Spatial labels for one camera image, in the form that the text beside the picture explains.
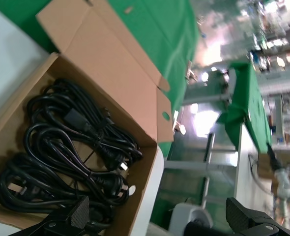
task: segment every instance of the metal pole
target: metal pole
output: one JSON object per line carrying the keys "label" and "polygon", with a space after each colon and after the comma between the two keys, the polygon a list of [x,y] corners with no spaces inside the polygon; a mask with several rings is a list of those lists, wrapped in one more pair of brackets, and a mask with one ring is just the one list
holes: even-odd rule
{"label": "metal pole", "polygon": [[191,105],[193,103],[226,101],[227,99],[230,99],[230,97],[231,97],[231,95],[229,93],[225,93],[225,94],[219,94],[219,95],[187,98],[187,99],[184,99],[182,105],[186,106],[186,105]]}

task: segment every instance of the white table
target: white table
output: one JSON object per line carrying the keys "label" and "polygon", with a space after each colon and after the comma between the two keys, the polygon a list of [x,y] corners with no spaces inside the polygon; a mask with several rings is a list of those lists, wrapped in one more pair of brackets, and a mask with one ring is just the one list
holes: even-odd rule
{"label": "white table", "polygon": [[[47,57],[41,47],[0,13],[0,107]],[[146,234],[163,170],[164,158],[159,149],[132,236]],[[16,231],[18,229],[0,223],[0,236]]]}

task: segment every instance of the hole in cardboard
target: hole in cardboard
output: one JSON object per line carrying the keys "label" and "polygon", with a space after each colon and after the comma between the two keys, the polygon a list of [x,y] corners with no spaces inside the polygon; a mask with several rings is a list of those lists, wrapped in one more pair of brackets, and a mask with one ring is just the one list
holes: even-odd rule
{"label": "hole in cardboard", "polygon": [[170,120],[170,116],[168,115],[167,112],[163,112],[163,117],[168,121]]}
{"label": "hole in cardboard", "polygon": [[129,196],[132,196],[136,191],[136,186],[135,185],[132,185],[130,188],[129,188]]}

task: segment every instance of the metal stand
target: metal stand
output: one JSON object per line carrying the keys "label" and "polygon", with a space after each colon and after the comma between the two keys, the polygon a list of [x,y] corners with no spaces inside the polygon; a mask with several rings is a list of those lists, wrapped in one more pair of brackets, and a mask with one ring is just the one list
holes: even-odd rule
{"label": "metal stand", "polygon": [[[208,140],[206,144],[206,152],[204,156],[204,162],[199,161],[165,161],[165,169],[177,169],[177,170],[190,170],[190,171],[199,171],[201,176],[205,177],[204,190],[203,190],[203,198],[201,207],[205,208],[206,202],[217,203],[217,204],[225,204],[226,199],[209,196],[208,195],[208,186],[209,186],[209,175],[214,172],[229,172],[236,171],[235,166],[227,165],[227,164],[211,164],[211,156],[212,152],[221,152],[222,149],[213,149],[215,141],[215,134],[210,133],[208,135]],[[224,153],[231,152],[235,153],[236,150],[224,150]]]}

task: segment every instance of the black plastic part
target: black plastic part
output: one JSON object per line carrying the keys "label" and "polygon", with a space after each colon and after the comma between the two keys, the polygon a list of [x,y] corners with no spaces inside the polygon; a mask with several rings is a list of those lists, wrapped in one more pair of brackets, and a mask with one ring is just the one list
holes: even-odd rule
{"label": "black plastic part", "polygon": [[267,154],[269,156],[269,162],[272,171],[275,172],[276,170],[284,168],[282,162],[276,158],[276,155],[271,145],[269,143],[266,143],[266,145],[267,145]]}
{"label": "black plastic part", "polygon": [[82,197],[73,207],[56,209],[39,224],[11,236],[82,236],[89,222],[89,198]]}
{"label": "black plastic part", "polygon": [[268,236],[262,233],[258,234],[254,232],[253,234],[245,234],[245,231],[248,232],[248,229],[265,224],[278,229],[279,232],[277,233],[277,236],[290,236],[290,230],[277,224],[266,213],[245,208],[235,198],[227,198],[226,200],[226,220],[231,229],[235,233],[239,233],[241,235]]}
{"label": "black plastic part", "polygon": [[183,236],[199,236],[199,235],[226,236],[227,234],[194,222],[190,222],[189,224],[186,225]]}

